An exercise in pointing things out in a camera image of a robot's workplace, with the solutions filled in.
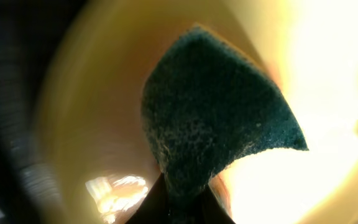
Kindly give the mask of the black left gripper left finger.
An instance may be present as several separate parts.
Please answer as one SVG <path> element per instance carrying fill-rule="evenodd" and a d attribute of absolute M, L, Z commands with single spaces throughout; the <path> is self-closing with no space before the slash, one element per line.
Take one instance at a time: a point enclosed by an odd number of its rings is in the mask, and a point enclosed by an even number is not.
<path fill-rule="evenodd" d="M 167 224 L 168 193 L 164 175 L 160 174 L 146 198 L 126 224 Z"/>

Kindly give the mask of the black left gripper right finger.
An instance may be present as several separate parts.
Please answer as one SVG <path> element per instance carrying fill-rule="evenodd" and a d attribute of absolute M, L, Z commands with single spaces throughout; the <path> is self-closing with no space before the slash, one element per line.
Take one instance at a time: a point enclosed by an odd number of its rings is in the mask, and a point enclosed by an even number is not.
<path fill-rule="evenodd" d="M 224 211 L 210 187 L 200 194 L 201 217 L 204 224 L 235 224 Z"/>

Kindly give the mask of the yellow plate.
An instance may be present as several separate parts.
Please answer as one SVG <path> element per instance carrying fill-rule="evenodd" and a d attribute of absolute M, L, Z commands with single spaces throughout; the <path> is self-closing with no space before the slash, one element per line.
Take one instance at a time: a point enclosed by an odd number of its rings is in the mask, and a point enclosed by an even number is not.
<path fill-rule="evenodd" d="M 358 1 L 91 1 L 66 35 L 37 135 L 69 223 L 99 223 L 111 174 L 152 185 L 140 94 L 163 52 L 200 23 L 264 65 L 308 151 L 273 149 L 218 175 L 237 223 L 358 223 Z"/>

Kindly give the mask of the green yellow sponge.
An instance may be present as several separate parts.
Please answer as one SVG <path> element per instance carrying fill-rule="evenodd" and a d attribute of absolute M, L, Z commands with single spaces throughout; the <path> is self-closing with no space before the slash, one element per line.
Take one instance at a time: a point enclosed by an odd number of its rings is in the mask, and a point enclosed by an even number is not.
<path fill-rule="evenodd" d="M 144 86 L 141 115 L 169 197 L 180 205 L 236 159 L 308 148 L 276 84 L 200 27 L 158 62 Z"/>

